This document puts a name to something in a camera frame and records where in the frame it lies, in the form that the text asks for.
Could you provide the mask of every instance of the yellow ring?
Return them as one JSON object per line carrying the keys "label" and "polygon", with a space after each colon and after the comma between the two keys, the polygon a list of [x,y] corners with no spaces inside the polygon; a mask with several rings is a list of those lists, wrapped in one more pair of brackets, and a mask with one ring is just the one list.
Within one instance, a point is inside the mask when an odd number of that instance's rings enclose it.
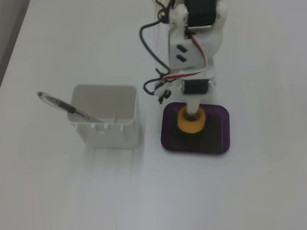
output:
{"label": "yellow ring", "polygon": [[178,128],[185,133],[198,133],[203,130],[206,122],[206,113],[199,107],[197,113],[193,116],[195,121],[189,121],[187,106],[181,108],[178,112],[177,125]]}

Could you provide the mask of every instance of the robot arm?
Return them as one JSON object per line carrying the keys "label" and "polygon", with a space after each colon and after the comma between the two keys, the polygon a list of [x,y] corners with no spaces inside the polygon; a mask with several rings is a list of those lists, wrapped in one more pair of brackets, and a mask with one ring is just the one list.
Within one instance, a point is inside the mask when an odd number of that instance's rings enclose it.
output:
{"label": "robot arm", "polygon": [[193,115],[214,85],[213,56],[222,44],[226,7],[221,0],[177,0],[169,3],[166,13],[169,69],[153,94],[161,103],[170,96],[169,87],[176,84],[181,98],[187,102],[188,114]]}

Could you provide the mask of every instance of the white surface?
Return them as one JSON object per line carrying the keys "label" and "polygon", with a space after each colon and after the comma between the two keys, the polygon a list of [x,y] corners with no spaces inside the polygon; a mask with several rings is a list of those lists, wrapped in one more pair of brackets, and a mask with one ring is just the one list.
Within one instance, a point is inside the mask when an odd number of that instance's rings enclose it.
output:
{"label": "white surface", "polygon": [[141,121],[135,87],[77,85],[73,90],[71,104],[103,122],[88,123],[67,113],[68,119],[88,147],[132,149],[139,145]]}
{"label": "white surface", "polygon": [[[218,158],[160,144],[163,109],[142,91],[155,62],[138,38],[151,4],[31,1],[0,88],[1,229],[304,229],[307,3],[227,1],[215,61],[231,147]],[[83,83],[138,88],[139,149],[87,150],[36,96],[69,101]]]}

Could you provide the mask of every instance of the white pen holder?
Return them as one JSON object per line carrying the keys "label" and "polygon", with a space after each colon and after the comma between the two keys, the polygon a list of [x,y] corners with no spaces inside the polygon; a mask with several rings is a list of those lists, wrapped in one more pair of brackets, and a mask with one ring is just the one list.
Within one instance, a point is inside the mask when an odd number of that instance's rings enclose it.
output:
{"label": "white pen holder", "polygon": [[67,113],[82,140],[90,147],[132,149],[140,141],[140,111],[133,86],[77,85],[71,104],[103,123],[84,122]]}

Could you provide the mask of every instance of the pen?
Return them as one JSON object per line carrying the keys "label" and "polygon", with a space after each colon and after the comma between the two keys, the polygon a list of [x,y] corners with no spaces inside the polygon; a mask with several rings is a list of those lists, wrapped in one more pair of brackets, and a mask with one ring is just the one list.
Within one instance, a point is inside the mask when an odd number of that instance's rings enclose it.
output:
{"label": "pen", "polygon": [[73,107],[71,104],[68,104],[54,96],[51,96],[48,93],[45,92],[37,92],[38,97],[45,103],[51,105],[52,107],[55,107],[57,109],[66,111],[68,113],[74,114],[75,116],[78,116],[82,118],[83,120],[86,120],[91,123],[102,123],[102,121],[86,114],[85,112],[80,111],[79,109]]}

